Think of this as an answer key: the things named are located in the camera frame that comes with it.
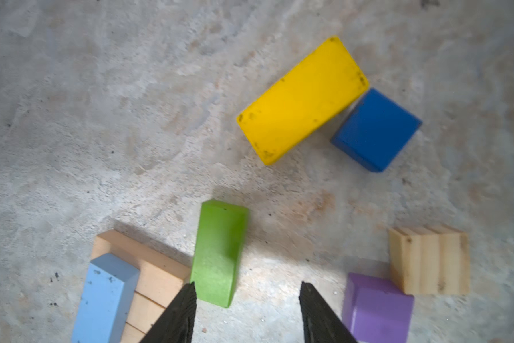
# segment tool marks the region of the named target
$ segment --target concrete floor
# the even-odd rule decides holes
[[[437,222],[472,293],[418,296],[408,341],[514,342],[514,0],[435,3],[0,1],[0,342],[70,340],[104,230],[190,264],[211,197],[252,217],[195,343],[302,342],[302,280],[339,313],[347,272],[388,275],[387,228]],[[271,167],[235,123],[330,35],[424,120],[382,174],[329,144],[346,113]]]

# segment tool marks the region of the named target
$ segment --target green block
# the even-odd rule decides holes
[[[201,204],[192,274],[198,299],[228,307],[234,295],[249,209],[217,200]]]

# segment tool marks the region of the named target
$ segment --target toy block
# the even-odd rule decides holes
[[[89,264],[72,343],[118,343],[127,320],[139,270],[112,254]]]
[[[164,306],[135,292],[127,323],[137,330],[147,333],[164,311]]]
[[[390,274],[405,294],[467,294],[467,234],[447,225],[389,230]]]
[[[349,273],[343,304],[343,324],[358,341],[405,343],[413,312],[412,295],[387,279]]]
[[[334,36],[247,107],[237,121],[262,162],[271,165],[368,87],[363,72]]]
[[[369,171],[382,172],[421,124],[421,120],[372,88],[331,143]]]
[[[111,252],[140,269],[136,291],[167,307],[190,275],[190,268],[116,230],[95,238],[92,258]]]
[[[143,337],[143,332],[126,323],[120,343],[139,343]]]
[[[201,204],[190,278],[198,299],[230,306],[248,220],[247,208],[217,200]]]

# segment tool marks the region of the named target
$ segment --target light blue block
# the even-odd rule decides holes
[[[139,270],[105,254],[89,264],[72,343],[119,343]]]

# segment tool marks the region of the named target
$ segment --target natural wood block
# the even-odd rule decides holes
[[[390,274],[405,294],[467,294],[467,234],[447,225],[389,230]]]
[[[116,230],[95,238],[91,259],[111,252],[140,270],[135,291],[167,307],[190,276],[190,268]]]
[[[138,331],[133,326],[125,324],[120,343],[139,343],[144,337],[144,333]]]
[[[127,323],[143,333],[148,333],[152,325],[160,318],[165,307],[135,292]]]

